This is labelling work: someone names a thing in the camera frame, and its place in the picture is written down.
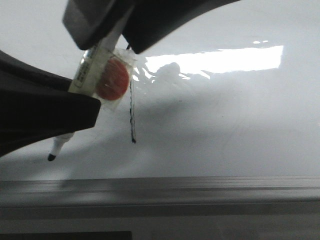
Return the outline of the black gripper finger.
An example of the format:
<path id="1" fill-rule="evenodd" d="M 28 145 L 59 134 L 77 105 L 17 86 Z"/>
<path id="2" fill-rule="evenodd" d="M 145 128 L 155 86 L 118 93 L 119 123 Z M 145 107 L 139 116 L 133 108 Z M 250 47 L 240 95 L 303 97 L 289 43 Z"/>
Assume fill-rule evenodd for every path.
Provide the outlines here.
<path id="1" fill-rule="evenodd" d="M 71 79 L 0 53 L 0 155 L 95 126 L 99 100 L 68 91 Z"/>
<path id="2" fill-rule="evenodd" d="M 230 0 L 69 0 L 62 22 L 79 49 L 123 35 L 136 54 Z"/>

